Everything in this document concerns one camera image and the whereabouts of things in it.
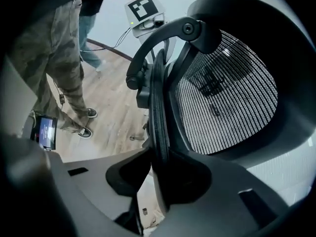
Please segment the small electronic device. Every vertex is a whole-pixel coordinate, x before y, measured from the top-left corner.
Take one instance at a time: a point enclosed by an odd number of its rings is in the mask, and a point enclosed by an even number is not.
[[[28,116],[22,137],[36,141],[45,150],[56,149],[57,119],[45,115]]]

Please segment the person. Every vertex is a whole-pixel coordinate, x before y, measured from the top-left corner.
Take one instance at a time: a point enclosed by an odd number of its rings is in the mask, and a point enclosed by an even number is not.
[[[86,125],[98,114],[95,109],[87,108],[83,99],[84,73],[78,39],[80,8],[81,0],[72,0],[42,15],[15,39],[8,57],[38,97],[35,113],[57,118],[59,129],[87,139],[92,131]],[[66,96],[80,123],[58,107],[46,74]]]
[[[106,60],[99,57],[87,46],[87,35],[94,26],[97,13],[99,13],[103,0],[82,0],[82,7],[79,15],[79,46],[82,59],[95,68],[97,72],[102,71]]]

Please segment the blue jeans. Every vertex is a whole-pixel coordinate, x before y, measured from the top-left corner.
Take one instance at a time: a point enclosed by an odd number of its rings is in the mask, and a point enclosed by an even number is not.
[[[81,51],[89,51],[90,48],[87,46],[87,36],[94,26],[96,14],[93,16],[80,16],[79,17],[79,46]],[[97,68],[101,65],[102,61],[92,52],[80,52],[83,60]]]

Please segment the cargo pants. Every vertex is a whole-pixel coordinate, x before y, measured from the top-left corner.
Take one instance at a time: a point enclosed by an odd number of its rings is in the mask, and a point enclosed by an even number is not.
[[[36,94],[34,111],[57,118],[57,127],[79,132],[82,126],[58,107],[46,74],[66,96],[82,125],[88,109],[82,97],[83,69],[79,54],[81,0],[71,1],[46,14],[28,27],[14,42],[8,56],[17,72]]]

